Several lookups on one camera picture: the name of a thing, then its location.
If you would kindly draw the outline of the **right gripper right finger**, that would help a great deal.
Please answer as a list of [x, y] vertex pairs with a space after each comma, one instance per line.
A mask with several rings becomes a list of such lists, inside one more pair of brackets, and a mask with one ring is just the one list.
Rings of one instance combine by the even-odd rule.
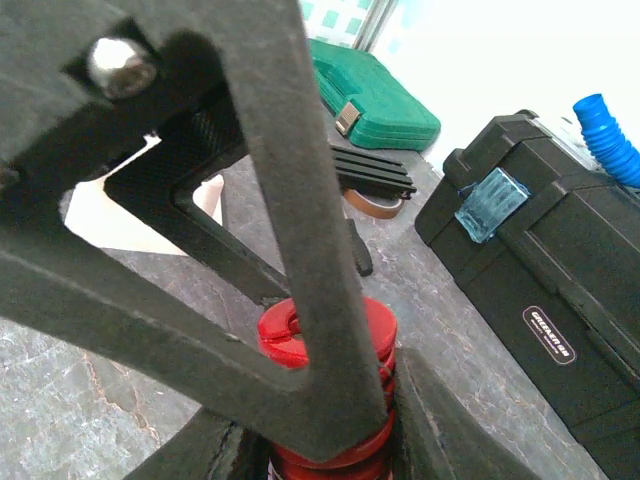
[[536, 479], [459, 402], [420, 352], [396, 354], [395, 479]]

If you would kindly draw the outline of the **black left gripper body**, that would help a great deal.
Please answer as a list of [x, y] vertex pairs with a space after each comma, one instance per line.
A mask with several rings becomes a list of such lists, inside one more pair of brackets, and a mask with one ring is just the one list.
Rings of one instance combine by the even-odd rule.
[[64, 69], [83, 62], [95, 40], [133, 22], [152, 46], [165, 39], [162, 1], [4, 1], [1, 4], [1, 165], [28, 161], [32, 148], [75, 122], [129, 123], [144, 133], [165, 120], [157, 83], [137, 98], [111, 103]]

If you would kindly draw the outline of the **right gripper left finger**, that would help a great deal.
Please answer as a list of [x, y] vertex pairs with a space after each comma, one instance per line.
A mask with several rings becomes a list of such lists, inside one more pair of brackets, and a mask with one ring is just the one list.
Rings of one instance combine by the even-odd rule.
[[266, 479], [268, 463], [266, 439], [200, 408], [176, 435], [126, 478]]

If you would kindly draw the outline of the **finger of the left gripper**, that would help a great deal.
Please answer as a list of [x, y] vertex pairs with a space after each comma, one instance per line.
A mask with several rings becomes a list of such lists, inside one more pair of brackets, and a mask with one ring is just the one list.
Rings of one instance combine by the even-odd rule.
[[161, 142], [110, 179], [107, 187], [128, 205], [151, 203], [152, 216], [187, 255], [214, 271], [257, 305], [290, 296], [285, 276], [209, 214], [193, 194], [202, 183], [248, 154], [231, 96], [210, 94], [197, 109], [159, 130]]
[[[291, 298], [310, 357], [286, 370], [68, 230], [110, 198], [254, 303]], [[239, 425], [308, 459], [387, 405], [294, 1], [1, 5], [1, 313], [197, 401], [146, 462], [233, 459]]]

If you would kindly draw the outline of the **large red spring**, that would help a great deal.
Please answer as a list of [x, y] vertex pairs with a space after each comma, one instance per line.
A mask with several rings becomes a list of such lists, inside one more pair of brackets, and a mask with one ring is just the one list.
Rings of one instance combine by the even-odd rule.
[[[369, 330], [379, 361], [388, 410], [385, 426], [357, 446], [324, 463], [311, 462], [277, 444], [271, 446], [270, 479], [390, 479], [391, 434], [395, 422], [394, 389], [398, 324], [384, 304], [364, 299]], [[267, 310], [258, 323], [259, 344], [275, 363], [298, 369], [309, 363], [294, 302], [283, 300]]]

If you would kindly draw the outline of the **black aluminium extrusion bar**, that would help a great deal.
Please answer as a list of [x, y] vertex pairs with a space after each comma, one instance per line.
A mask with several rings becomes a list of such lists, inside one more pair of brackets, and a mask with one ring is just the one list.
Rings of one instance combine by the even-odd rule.
[[331, 147], [334, 168], [343, 189], [385, 199], [410, 200], [417, 192], [404, 165], [379, 155]]

